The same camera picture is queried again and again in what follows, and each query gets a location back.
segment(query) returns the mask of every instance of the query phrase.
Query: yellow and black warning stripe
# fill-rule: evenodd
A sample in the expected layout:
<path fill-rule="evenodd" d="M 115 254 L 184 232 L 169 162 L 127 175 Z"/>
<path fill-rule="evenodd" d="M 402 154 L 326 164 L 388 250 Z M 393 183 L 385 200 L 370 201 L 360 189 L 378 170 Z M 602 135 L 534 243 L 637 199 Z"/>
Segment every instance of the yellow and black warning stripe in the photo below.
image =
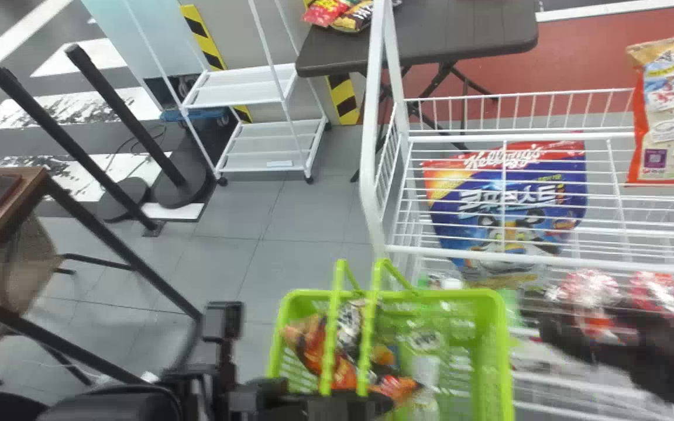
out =
<path fill-rule="evenodd" d="M 212 40 L 212 36 L 209 35 L 209 31 L 204 24 L 204 21 L 201 19 L 199 10 L 197 10 L 195 5 L 181 5 L 181 14 L 184 15 L 184 19 L 187 20 L 189 29 L 191 29 L 194 34 L 194 39 L 199 44 L 201 52 L 204 54 L 204 58 L 207 59 L 209 66 L 212 67 L 212 70 L 226 70 L 225 62 L 222 61 L 222 56 L 220 56 L 220 51 L 217 50 L 215 41 Z M 234 106 L 238 118 L 242 122 L 251 123 L 251 113 L 246 106 Z"/>
<path fill-rule="evenodd" d="M 306 8 L 311 1 L 303 0 Z M 326 84 L 329 85 L 329 95 L 337 110 L 340 125 L 357 125 L 360 112 L 350 74 L 329 75 L 326 77 Z"/>

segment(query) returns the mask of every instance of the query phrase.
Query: gray tile floor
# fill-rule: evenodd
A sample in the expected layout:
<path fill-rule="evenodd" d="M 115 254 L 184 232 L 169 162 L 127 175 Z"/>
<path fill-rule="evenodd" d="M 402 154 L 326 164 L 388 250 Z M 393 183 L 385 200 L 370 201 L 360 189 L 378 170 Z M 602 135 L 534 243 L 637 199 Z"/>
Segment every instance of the gray tile floor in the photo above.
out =
<path fill-rule="evenodd" d="M 329 288 L 343 257 L 367 285 L 371 246 L 357 185 L 349 183 L 359 142 L 360 127 L 336 127 L 320 146 L 313 185 L 302 174 L 232 177 L 199 223 L 168 223 L 158 238 L 142 237 L 138 223 L 110 225 L 198 308 L 215 299 L 246 304 L 235 349 L 240 381 L 264 374 L 279 299 L 289 290 Z M 73 219 L 43 223 L 61 253 L 118 259 Z M 54 275 L 30 320 L 137 374 L 172 363 L 190 326 L 176 306 L 132 272 L 64 266 L 77 275 Z M 26 338 L 0 341 L 0 376 L 3 390 L 45 403 L 84 390 Z"/>

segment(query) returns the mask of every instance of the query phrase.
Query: white wire rack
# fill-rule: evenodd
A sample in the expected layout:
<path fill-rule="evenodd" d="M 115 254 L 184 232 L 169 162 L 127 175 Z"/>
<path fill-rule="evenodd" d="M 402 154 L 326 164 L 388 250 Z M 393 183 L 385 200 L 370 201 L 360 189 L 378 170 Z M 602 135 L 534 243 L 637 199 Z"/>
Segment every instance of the white wire rack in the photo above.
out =
<path fill-rule="evenodd" d="M 637 270 L 674 274 L 674 185 L 635 187 L 625 183 L 634 154 L 631 89 L 405 99 L 394 17 L 386 3 L 375 3 L 360 163 L 360 196 L 377 257 L 390 256 L 410 279 L 428 272 L 459 277 L 451 258 L 539 264 L 544 269 L 541 282 L 559 282 L 567 272 L 582 267 L 602 269 L 619 281 L 627 280 Z M 388 122 L 378 122 L 383 60 L 388 64 L 395 101 Z M 426 122 L 431 120 L 433 125 L 409 118 L 408 107 L 425 114 Z M 375 154 L 379 123 L 385 125 L 386 135 L 383 149 Z M 506 151 L 514 142 L 560 140 L 584 142 L 585 170 L 572 172 L 583 174 L 586 181 L 570 183 L 586 187 L 583 194 L 572 194 L 585 196 L 586 205 L 580 206 L 583 216 L 575 221 L 574 229 L 554 230 L 569 234 L 564 236 L 568 240 L 557 256 L 498 252 L 513 242 L 540 243 L 537 236 L 530 235 L 535 229 L 527 227 L 517 228 L 522 232 L 520 237 L 506 235 L 502 228 L 496 240 L 498 246 L 487 251 L 442 247 L 436 232 L 439 226 L 468 226 L 461 219 L 457 223 L 434 222 L 438 211 L 428 205 L 428 194 L 433 191 L 433 187 L 429 189 L 430 182 L 455 179 L 427 178 L 423 163 L 459 159 L 463 152 Z M 460 151 L 456 144 L 468 151 Z M 502 159 L 505 170 L 493 170 L 502 172 L 501 191 L 496 196 L 502 198 L 501 206 L 495 213 L 488 210 L 478 214 L 498 216 L 500 212 L 501 220 L 505 220 L 506 174 L 522 170 L 506 165 L 506 160 L 511 159 L 508 155 L 503 154 Z M 491 199 L 476 200 L 479 205 L 489 205 L 485 201 Z M 462 234 L 448 234 L 449 231 L 446 230 L 446 239 L 466 239 Z M 519 305 L 525 326 L 533 326 L 534 320 L 528 318 L 532 312 L 555 311 L 537 296 L 521 295 Z M 537 336 L 533 328 L 512 331 L 525 339 Z M 524 362 L 513 373 L 515 405 L 519 410 L 568 419 L 674 419 L 674 406 L 635 389 L 623 373 L 606 373 L 602 368 L 596 371 L 544 344 L 532 342 L 515 347 L 513 357 Z"/>
<path fill-rule="evenodd" d="M 288 25 L 288 19 L 284 15 L 283 6 L 279 0 L 274 1 L 293 50 L 297 54 L 299 47 Z M 321 136 L 329 125 L 329 120 L 311 80 L 307 80 L 308 87 L 310 87 L 316 100 L 321 117 L 310 120 L 292 119 L 288 102 L 298 80 L 295 64 L 274 64 L 255 0 L 249 0 L 249 8 L 254 18 L 259 40 L 264 48 L 267 65 L 233 70 L 209 70 L 209 66 L 201 56 L 199 48 L 193 46 L 187 39 L 187 47 L 193 51 L 197 58 L 200 75 L 185 98 L 179 98 L 176 94 L 176 89 L 173 88 L 168 75 L 163 70 L 160 60 L 147 39 L 145 29 L 142 28 L 136 18 L 128 0 L 123 0 L 123 3 L 128 9 L 129 16 L 132 18 L 145 46 L 147 46 L 155 65 L 160 70 L 160 74 L 163 75 L 166 88 L 176 102 L 176 106 L 184 117 L 189 131 L 198 144 L 204 160 L 214 173 L 218 184 L 221 186 L 227 184 L 227 179 L 225 179 L 223 173 L 249 171 L 303 171 L 307 182 L 313 182 L 311 166 L 316 151 L 318 151 Z M 214 163 L 190 122 L 189 110 L 265 103 L 280 103 L 283 107 L 284 121 L 244 123 L 238 113 L 231 109 L 232 114 L 238 120 L 238 124 L 233 130 L 220 159 L 217 163 Z"/>

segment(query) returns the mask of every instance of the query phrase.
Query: black table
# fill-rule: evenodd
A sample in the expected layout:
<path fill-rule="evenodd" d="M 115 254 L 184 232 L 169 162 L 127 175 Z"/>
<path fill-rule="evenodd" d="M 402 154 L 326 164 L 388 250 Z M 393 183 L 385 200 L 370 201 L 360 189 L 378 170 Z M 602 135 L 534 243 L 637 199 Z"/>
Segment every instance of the black table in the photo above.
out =
<path fill-rule="evenodd" d="M 533 0 L 404 0 L 395 10 L 402 75 L 412 66 L 438 63 L 436 76 L 418 98 L 431 96 L 450 74 L 461 80 L 463 95 L 467 94 L 468 87 L 490 95 L 490 91 L 457 70 L 455 64 L 465 58 L 532 50 L 538 39 L 535 10 Z M 350 72 L 366 75 L 369 37 L 369 29 L 359 34 L 345 34 L 311 26 L 295 63 L 296 71 L 300 77 L 326 75 L 332 85 L 332 80 L 334 83 L 346 80 L 345 74 Z M 382 85 L 379 103 L 387 96 L 391 96 L 391 90 Z M 407 111 L 426 125 L 443 130 L 433 119 L 419 112 L 417 105 L 407 104 Z M 376 150 L 382 146 L 383 136 L 379 133 Z M 455 146 L 466 149 L 463 144 Z M 356 171 L 351 181 L 356 181 L 357 175 Z"/>

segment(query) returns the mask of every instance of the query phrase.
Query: stanchion base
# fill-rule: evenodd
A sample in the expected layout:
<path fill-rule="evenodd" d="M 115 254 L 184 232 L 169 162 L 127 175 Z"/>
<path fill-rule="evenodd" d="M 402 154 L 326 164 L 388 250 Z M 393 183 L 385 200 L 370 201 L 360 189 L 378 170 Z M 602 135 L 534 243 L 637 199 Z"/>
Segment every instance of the stanchion base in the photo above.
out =
<path fill-rule="evenodd" d="M 204 194 L 211 177 L 204 163 L 190 152 L 176 151 L 171 155 L 171 161 L 187 179 L 187 183 L 177 187 L 168 176 L 161 173 L 153 188 L 153 197 L 160 206 L 177 209 L 189 205 Z"/>
<path fill-rule="evenodd" d="M 153 223 L 156 225 L 155 229 L 148 229 L 148 227 L 146 227 L 144 232 L 142 232 L 142 237 L 155 238 L 160 236 L 160 233 L 163 232 L 163 227 L 166 226 L 166 221 L 153 219 Z"/>
<path fill-rule="evenodd" d="M 124 178 L 117 184 L 129 195 L 132 202 L 137 203 L 137 206 L 142 207 L 142 203 L 145 202 L 147 193 L 150 191 L 150 187 L 147 186 L 147 183 L 145 183 L 143 179 L 139 177 L 129 177 Z M 117 202 L 109 192 L 105 192 L 101 197 L 101 200 L 98 201 L 95 215 L 107 223 L 117 223 L 131 216 L 129 211 L 126 210 L 121 203 Z"/>

